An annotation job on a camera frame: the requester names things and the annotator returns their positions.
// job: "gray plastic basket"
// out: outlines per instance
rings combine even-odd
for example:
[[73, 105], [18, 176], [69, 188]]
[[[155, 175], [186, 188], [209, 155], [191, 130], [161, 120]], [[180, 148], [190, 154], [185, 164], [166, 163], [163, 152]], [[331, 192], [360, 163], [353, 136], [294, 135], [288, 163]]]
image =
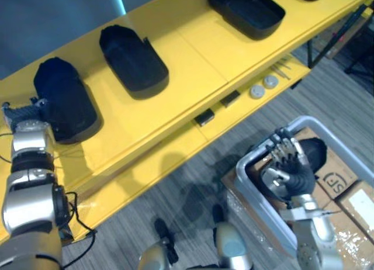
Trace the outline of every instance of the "gray plastic basket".
[[[374, 187], [374, 173], [328, 128], [320, 121], [311, 116], [301, 116], [291, 122], [286, 128], [296, 134], [305, 127], [311, 128], [329, 146], [360, 179]], [[245, 172], [246, 166], [254, 165], [262, 156], [267, 153], [266, 146], [272, 146], [270, 139], [265, 139], [253, 148], [246, 156], [239, 160], [236, 165], [237, 178], [235, 186], [243, 194], [246, 201], [251, 205], [254, 212], [261, 218], [273, 235], [280, 242], [282, 247], [293, 257], [296, 256], [296, 236], [276, 210], [270, 205], [266, 198], [250, 181]]]

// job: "gray round disc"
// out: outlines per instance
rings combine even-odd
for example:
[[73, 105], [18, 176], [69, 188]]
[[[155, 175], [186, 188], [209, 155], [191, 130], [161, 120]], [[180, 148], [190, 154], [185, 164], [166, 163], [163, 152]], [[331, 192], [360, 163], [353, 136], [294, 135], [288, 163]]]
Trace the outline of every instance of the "gray round disc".
[[273, 89], [279, 83], [279, 80], [274, 75], [268, 75], [264, 78], [264, 85], [266, 89]]
[[265, 95], [265, 88], [261, 85], [253, 85], [250, 95], [253, 99], [261, 99]]

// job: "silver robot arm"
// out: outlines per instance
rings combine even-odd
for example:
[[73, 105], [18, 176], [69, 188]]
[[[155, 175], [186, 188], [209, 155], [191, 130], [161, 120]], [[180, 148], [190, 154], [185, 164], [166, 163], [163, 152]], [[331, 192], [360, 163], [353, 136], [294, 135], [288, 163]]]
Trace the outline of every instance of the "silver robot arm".
[[288, 132], [276, 134], [280, 142], [271, 150], [274, 161], [262, 171], [261, 181], [270, 196], [288, 203], [280, 215], [292, 224], [299, 265], [302, 270], [342, 270], [331, 212], [320, 209], [311, 195], [315, 180], [307, 156]]
[[297, 260], [302, 270], [343, 269], [337, 251], [336, 235], [328, 218], [309, 194], [292, 197], [293, 209], [281, 210], [280, 215], [292, 222], [297, 237]]
[[[8, 122], [11, 111], [9, 104], [3, 106]], [[22, 120], [13, 124], [12, 131], [12, 168], [2, 207], [10, 238], [0, 245], [0, 270], [62, 269], [58, 227], [70, 214], [64, 188], [54, 174], [50, 125]]]

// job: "cardboard box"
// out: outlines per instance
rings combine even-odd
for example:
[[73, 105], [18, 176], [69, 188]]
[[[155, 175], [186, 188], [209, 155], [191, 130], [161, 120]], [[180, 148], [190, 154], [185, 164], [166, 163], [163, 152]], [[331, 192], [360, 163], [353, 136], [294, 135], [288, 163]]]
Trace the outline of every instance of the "cardboard box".
[[[305, 128], [295, 137], [298, 140], [304, 140], [318, 136], [310, 128]], [[358, 179], [355, 173], [330, 148], [327, 148], [325, 165], [316, 172], [316, 175], [319, 177], [318, 183], [332, 200], [346, 191]]]
[[344, 270], [364, 270], [374, 266], [374, 245], [355, 223], [331, 201], [326, 210], [339, 212], [330, 220], [337, 235], [337, 249], [344, 262]]
[[374, 244], [374, 189], [364, 181], [359, 182], [338, 204]]

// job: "gray carpet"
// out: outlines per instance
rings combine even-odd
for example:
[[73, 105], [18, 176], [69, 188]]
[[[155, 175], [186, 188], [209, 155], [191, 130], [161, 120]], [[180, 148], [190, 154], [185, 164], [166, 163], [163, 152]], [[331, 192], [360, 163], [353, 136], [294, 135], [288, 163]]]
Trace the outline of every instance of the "gray carpet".
[[[304, 48], [294, 54], [306, 59]], [[229, 220], [244, 235], [256, 270], [299, 269], [272, 248], [219, 180], [251, 144], [300, 115], [320, 119], [374, 169], [374, 97], [335, 61], [324, 58], [296, 89], [279, 95], [99, 226], [93, 249], [69, 269], [136, 269], [142, 251], [157, 241], [156, 217], [176, 233], [180, 260], [174, 269], [216, 263], [211, 217], [215, 203], [225, 207]], [[64, 261], [88, 244], [65, 247]]]

